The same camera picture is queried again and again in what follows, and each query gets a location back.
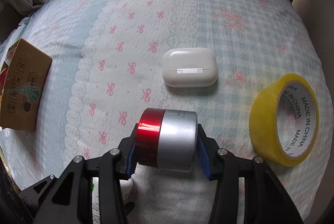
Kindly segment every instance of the silver tape roll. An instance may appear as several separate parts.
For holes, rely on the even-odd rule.
[[[197,142],[197,114],[166,110],[158,144],[158,168],[190,172]]]

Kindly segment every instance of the bedsheet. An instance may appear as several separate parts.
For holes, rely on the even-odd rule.
[[[327,166],[333,106],[320,60],[288,0],[51,0],[18,33],[53,57],[36,131],[4,129],[0,144],[23,189],[75,155],[98,157],[131,134],[147,107],[196,111],[207,135],[239,157],[256,154],[248,118],[258,91],[287,73],[304,77],[318,100],[315,146],[296,167],[271,167],[305,218]],[[10,37],[6,48],[15,41]],[[161,58],[177,47],[216,55],[218,81],[207,88],[163,83]],[[278,132],[294,130],[292,107],[281,100]],[[190,173],[137,166],[130,223],[206,223],[215,192],[198,160]],[[238,222],[243,218],[240,179]]]

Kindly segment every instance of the white earbuds case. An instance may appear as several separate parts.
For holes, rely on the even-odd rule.
[[[171,87],[206,87],[217,77],[216,57],[207,48],[170,49],[162,59],[162,78]]]

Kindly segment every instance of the tape core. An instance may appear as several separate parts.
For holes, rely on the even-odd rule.
[[[293,106],[296,126],[292,139],[285,147],[282,147],[276,132],[277,139],[281,144],[283,153],[286,154],[287,157],[298,158],[306,152],[307,148],[312,143],[316,130],[316,107],[306,87],[298,81],[287,83],[283,87],[278,100],[280,100],[282,96],[286,97]]]

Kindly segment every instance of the printed symbol on box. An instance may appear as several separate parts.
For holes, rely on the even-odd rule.
[[[19,74],[19,73],[14,73],[14,77],[13,77],[13,80],[12,80],[12,84],[15,84],[15,85],[20,85],[21,83],[21,79],[22,79],[22,75]]]
[[[7,112],[15,114],[16,103],[13,101],[8,101],[7,104]]]
[[[29,89],[27,90],[27,96],[25,98],[23,109],[26,112],[30,111],[30,106],[32,101],[38,101],[40,97],[40,90],[36,87],[38,75],[36,72],[33,72],[29,81]]]
[[[17,62],[16,70],[24,72],[26,64],[27,64],[26,61],[19,59],[19,61]]]
[[[16,99],[17,98],[17,89],[14,86],[10,87],[9,97],[11,99]]]

